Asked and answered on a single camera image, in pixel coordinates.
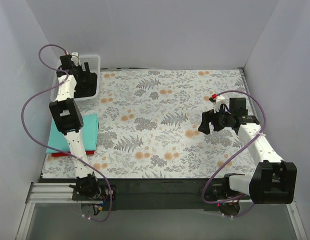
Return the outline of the black t shirt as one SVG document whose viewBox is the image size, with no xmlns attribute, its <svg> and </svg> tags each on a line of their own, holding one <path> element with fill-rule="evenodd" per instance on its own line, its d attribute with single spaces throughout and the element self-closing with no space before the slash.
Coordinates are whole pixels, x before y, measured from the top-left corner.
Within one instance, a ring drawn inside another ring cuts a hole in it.
<svg viewBox="0 0 310 240">
<path fill-rule="evenodd" d="M 75 87 L 75 98 L 88 98 L 96 93 L 97 89 L 97 74 L 94 72 L 83 72 L 79 77 Z"/>
</svg>

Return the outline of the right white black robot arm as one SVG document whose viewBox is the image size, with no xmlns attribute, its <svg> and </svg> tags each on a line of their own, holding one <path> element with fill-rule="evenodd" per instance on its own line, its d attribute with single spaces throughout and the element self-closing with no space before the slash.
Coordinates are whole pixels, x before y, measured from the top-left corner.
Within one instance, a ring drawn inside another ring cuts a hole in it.
<svg viewBox="0 0 310 240">
<path fill-rule="evenodd" d="M 224 128 L 235 131 L 244 149 L 248 150 L 256 169 L 252 176 L 240 173 L 228 173 L 220 183 L 212 179 L 202 190 L 206 201 L 219 199 L 233 200 L 236 196 L 249 196 L 255 204 L 290 204 L 293 201 L 297 168 L 294 163 L 286 162 L 278 155 L 261 132 L 258 119 L 248 115 L 246 99 L 230 98 L 229 105 L 222 96 L 210 98 L 214 108 L 202 113 L 202 122 L 198 130 L 210 134 Z"/>
</svg>

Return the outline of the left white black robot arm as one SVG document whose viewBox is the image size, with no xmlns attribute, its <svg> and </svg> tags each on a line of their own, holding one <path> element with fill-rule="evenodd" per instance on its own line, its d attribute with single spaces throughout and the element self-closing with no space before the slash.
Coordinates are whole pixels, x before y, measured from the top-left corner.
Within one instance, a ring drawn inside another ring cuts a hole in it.
<svg viewBox="0 0 310 240">
<path fill-rule="evenodd" d="M 64 136 L 70 154 L 74 156 L 76 182 L 70 187 L 77 194 L 96 200 L 101 195 L 101 188 L 94 171 L 87 166 L 83 142 L 84 121 L 75 99 L 95 96 L 99 89 L 98 76 L 90 71 L 88 62 L 81 63 L 78 52 L 65 52 L 60 56 L 60 61 L 56 73 L 60 86 L 49 109 L 57 130 Z"/>
</svg>

